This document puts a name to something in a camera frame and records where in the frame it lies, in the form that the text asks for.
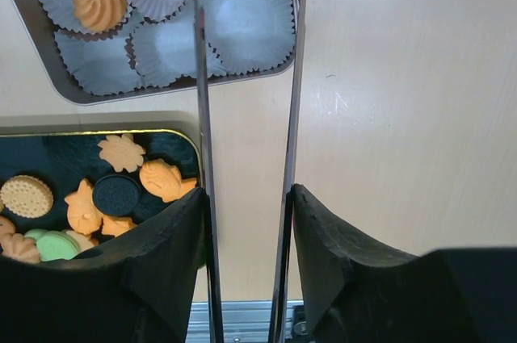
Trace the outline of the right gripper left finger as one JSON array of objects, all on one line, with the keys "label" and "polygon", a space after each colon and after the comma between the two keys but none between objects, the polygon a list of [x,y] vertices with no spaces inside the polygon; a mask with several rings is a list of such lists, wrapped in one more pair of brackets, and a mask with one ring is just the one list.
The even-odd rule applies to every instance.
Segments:
[{"label": "right gripper left finger", "polygon": [[1,260],[4,342],[182,342],[204,241],[196,188],[71,260]]}]

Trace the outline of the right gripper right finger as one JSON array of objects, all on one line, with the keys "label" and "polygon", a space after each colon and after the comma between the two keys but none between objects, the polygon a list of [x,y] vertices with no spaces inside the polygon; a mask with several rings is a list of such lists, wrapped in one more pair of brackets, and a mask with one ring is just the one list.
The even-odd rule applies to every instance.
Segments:
[{"label": "right gripper right finger", "polygon": [[516,250],[437,249],[414,256],[293,190],[307,329],[317,342],[513,342]]}]

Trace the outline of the dotted round biscuit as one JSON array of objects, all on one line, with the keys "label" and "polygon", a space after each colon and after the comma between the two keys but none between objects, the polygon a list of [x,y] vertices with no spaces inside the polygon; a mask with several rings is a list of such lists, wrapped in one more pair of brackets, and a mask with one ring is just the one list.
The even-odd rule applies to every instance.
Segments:
[{"label": "dotted round biscuit", "polygon": [[27,219],[47,215],[53,207],[53,193],[38,178],[17,175],[1,187],[1,200],[13,214]]}]

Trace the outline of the swirl butter cookie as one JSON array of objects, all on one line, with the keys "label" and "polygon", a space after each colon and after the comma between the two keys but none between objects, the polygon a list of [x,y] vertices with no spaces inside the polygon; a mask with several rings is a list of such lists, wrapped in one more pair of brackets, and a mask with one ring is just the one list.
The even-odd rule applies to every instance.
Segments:
[{"label": "swirl butter cookie", "polygon": [[74,16],[89,31],[105,32],[122,22],[127,0],[73,0]]}]

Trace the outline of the metal tongs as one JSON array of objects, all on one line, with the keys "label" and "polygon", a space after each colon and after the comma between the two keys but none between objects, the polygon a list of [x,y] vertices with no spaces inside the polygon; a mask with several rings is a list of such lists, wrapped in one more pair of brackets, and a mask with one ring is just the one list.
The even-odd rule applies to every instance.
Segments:
[{"label": "metal tongs", "polygon": [[[200,123],[201,177],[205,198],[205,245],[208,276],[208,310],[211,342],[224,340],[221,303],[220,265],[216,228],[216,198],[212,156],[212,132],[208,92],[206,38],[204,34],[204,9],[201,0],[193,0],[194,38],[196,64],[196,91]],[[293,186],[295,184],[296,149],[300,120],[303,59],[305,51],[306,0],[293,0],[295,49],[294,71],[290,98],[287,147],[284,162],[284,184],[281,202],[278,245],[275,259],[275,280],[271,301],[268,331],[269,342],[284,342],[286,337],[286,310],[288,301],[288,267],[292,233]]]}]

